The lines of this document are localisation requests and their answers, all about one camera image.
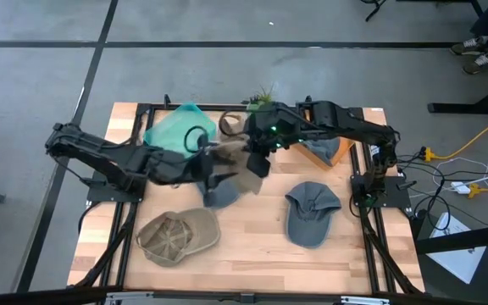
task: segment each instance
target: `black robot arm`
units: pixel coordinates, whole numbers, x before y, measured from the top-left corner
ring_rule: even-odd
[[[372,167],[363,175],[358,193],[375,200],[385,192],[387,170],[397,163],[398,132],[390,126],[359,119],[333,102],[307,101],[294,108],[284,103],[266,103],[250,114],[244,132],[250,136],[248,149],[252,154],[247,167],[260,177],[268,174],[270,164],[266,157],[277,149],[287,149],[300,141],[342,136],[374,148]]]
[[[76,158],[106,177],[106,181],[82,179],[85,183],[106,183],[114,189],[134,193],[145,180],[157,185],[179,185],[205,182],[209,188],[231,176],[214,175],[214,158],[205,147],[206,136],[200,136],[199,149],[190,157],[161,147],[115,144],[88,134],[73,124],[56,124],[47,140],[47,153],[54,157]]]

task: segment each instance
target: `gray concrete floor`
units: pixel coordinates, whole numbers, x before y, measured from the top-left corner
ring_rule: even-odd
[[[0,0],[0,39],[96,40],[109,0]],[[371,6],[356,0],[120,1],[110,41],[449,42],[467,38],[475,14],[468,4],[388,2],[368,24]],[[0,49],[0,293],[14,275],[39,212],[54,163],[43,144],[55,122],[70,120],[92,49]],[[467,76],[468,58],[447,50],[355,49],[106,49],[82,128],[102,135],[114,102],[238,103],[263,87],[294,103],[308,94],[348,107],[385,108],[402,134],[398,152],[431,146],[450,153],[488,125],[485,115],[436,115],[426,103],[473,103],[488,93],[488,71]],[[488,133],[461,154],[486,163]],[[83,175],[91,171],[70,166]],[[465,162],[446,172],[482,170]],[[423,191],[430,177],[408,171]],[[32,283],[65,286],[86,188],[67,175]],[[488,223],[488,194],[452,205]],[[435,214],[441,213],[437,207]],[[471,228],[482,225],[457,211]]]

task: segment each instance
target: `yellow cable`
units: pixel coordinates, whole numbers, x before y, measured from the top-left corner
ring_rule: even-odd
[[[470,185],[470,193],[468,195],[468,198],[470,198],[470,199],[474,198],[475,195],[477,195],[481,192],[488,192],[488,189],[481,188],[476,183],[472,183]]]
[[[463,151],[464,149],[466,149],[466,147],[470,146],[470,144],[474,143],[475,140],[477,140],[480,136],[482,136],[484,133],[486,133],[488,131],[488,126],[487,128],[483,129],[477,136],[475,136],[472,140],[470,140],[468,143],[466,143],[463,147],[461,147],[459,150],[457,150],[456,152],[450,154],[449,156],[436,156],[431,150],[430,148],[427,147],[426,151],[425,151],[425,161],[429,162],[431,159],[439,159],[439,160],[445,160],[445,159],[449,159],[449,158],[453,158],[454,156],[458,155],[461,151]]]

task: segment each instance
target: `fabric item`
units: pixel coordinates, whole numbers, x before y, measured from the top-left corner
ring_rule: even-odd
[[[235,119],[236,122],[230,124],[227,119],[222,119],[219,122],[220,128],[229,134],[236,134],[244,130],[246,118],[240,115],[228,114],[227,117]],[[233,165],[218,165],[214,166],[214,173],[237,173],[231,177],[229,181],[235,184],[236,189],[240,194],[252,192],[259,194],[263,179],[259,178],[247,168],[247,160],[250,157],[249,152],[244,152],[243,149],[247,145],[248,135],[226,136],[222,132],[219,133],[221,143],[217,147],[213,147],[211,152],[218,154],[222,158],[228,158],[235,161]]]
[[[206,191],[204,183],[197,183],[197,188],[202,194],[202,203],[205,208],[225,208],[238,200],[240,192],[231,179],[223,180],[218,187]]]
[[[309,181],[293,187],[286,199],[289,240],[306,248],[321,246],[329,234],[331,215],[341,208],[340,199],[328,186]]]
[[[331,159],[338,152],[340,147],[340,138],[334,138],[329,140],[318,140],[318,141],[304,141],[302,143],[305,148],[316,155],[323,163],[334,166]]]
[[[142,227],[136,243],[148,260],[162,267],[173,267],[184,257],[215,245],[219,237],[214,212],[193,208],[159,215]]]

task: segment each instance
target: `person's foot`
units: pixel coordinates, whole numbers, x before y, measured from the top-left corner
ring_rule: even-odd
[[[476,58],[475,61],[465,64],[463,66],[463,71],[468,75],[476,75],[487,68],[488,68],[488,53],[483,53],[478,58]]]
[[[480,55],[485,51],[487,40],[487,36],[468,39],[452,46],[449,50],[455,55]]]

